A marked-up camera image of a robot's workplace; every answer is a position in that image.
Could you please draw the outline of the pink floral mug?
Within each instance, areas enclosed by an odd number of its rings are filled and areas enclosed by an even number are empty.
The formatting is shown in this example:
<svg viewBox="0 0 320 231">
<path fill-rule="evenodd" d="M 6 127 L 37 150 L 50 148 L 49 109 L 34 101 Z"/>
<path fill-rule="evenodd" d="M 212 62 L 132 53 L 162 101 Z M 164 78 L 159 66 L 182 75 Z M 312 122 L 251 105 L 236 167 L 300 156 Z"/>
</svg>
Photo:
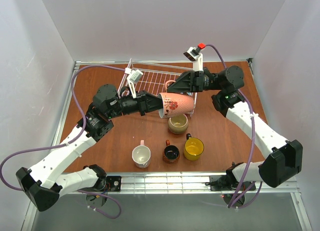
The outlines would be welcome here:
<svg viewBox="0 0 320 231">
<path fill-rule="evenodd" d="M 181 93 L 169 93 L 168 87 L 175 83 L 168 80 L 164 83 L 165 92 L 158 94 L 162 101 L 162 108 L 158 111 L 160 118 L 171 118 L 191 112 L 194 109 L 194 99 L 192 96 Z"/>
</svg>

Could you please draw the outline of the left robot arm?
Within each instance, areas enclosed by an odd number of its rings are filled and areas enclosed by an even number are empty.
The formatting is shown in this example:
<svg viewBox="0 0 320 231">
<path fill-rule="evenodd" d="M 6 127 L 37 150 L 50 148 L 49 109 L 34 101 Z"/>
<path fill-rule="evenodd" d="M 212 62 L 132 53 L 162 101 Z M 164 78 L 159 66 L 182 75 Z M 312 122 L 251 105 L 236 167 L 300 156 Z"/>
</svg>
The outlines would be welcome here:
<svg viewBox="0 0 320 231">
<path fill-rule="evenodd" d="M 107 174 L 96 164 L 69 174 L 63 172 L 113 128 L 113 118 L 137 112 L 143 116 L 162 106 L 161 98 L 144 90 L 136 96 L 119 96 L 114 85 L 102 85 L 93 96 L 85 118 L 78 121 L 62 147 L 55 148 L 32 167 L 22 167 L 16 172 L 21 189 L 40 212 L 51 208 L 60 197 L 77 190 L 104 190 Z"/>
</svg>

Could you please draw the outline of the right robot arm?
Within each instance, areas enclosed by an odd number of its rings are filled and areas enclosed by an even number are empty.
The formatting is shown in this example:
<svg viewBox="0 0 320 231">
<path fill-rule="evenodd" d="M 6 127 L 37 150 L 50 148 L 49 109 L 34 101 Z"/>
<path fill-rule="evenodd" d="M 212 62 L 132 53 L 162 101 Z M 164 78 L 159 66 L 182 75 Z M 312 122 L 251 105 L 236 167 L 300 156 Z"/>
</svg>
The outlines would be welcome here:
<svg viewBox="0 0 320 231">
<path fill-rule="evenodd" d="M 302 169 L 303 146 L 298 140 L 289 141 L 269 127 L 245 100 L 240 88 L 244 72 L 236 66 L 219 73 L 185 71 L 166 90 L 169 93 L 199 93 L 217 91 L 212 95 L 214 108 L 236 124 L 258 147 L 265 158 L 262 162 L 236 164 L 227 173 L 233 181 L 264 182 L 278 187 Z"/>
</svg>

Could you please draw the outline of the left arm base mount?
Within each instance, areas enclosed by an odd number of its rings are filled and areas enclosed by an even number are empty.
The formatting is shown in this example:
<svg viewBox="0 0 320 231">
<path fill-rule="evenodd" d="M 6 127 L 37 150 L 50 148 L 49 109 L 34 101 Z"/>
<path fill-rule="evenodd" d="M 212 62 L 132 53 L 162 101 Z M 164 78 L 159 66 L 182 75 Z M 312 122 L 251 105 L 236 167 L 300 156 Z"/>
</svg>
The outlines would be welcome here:
<svg viewBox="0 0 320 231">
<path fill-rule="evenodd" d="M 107 195 L 110 192 L 120 192 L 121 191 L 121 184 L 122 184 L 122 177 L 121 176 L 107 176 L 106 181 L 104 181 L 104 187 L 97 192 L 103 195 Z M 106 202 L 107 197 L 101 197 L 100 195 L 86 195 L 86 202 L 89 206 L 93 206 L 96 208 L 102 207 Z"/>
</svg>

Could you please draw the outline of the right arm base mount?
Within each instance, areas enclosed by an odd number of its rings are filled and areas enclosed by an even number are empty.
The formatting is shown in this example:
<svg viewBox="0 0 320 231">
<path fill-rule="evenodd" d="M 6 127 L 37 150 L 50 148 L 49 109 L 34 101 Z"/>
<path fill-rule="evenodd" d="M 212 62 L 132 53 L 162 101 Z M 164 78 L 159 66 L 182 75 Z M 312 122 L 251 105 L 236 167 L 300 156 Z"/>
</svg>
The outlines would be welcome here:
<svg viewBox="0 0 320 231">
<path fill-rule="evenodd" d="M 238 186 L 237 180 L 233 181 L 228 175 L 211 175 L 209 176 L 209 182 L 205 182 L 204 185 L 210 187 L 211 191 L 235 191 Z M 236 198 L 245 191 L 246 185 L 243 183 L 241 185 L 240 191 L 236 195 Z M 222 198 L 224 202 L 228 205 L 233 197 L 232 193 L 223 193 Z M 238 199 L 233 207 L 242 207 L 245 203 L 245 196 L 243 195 Z"/>
</svg>

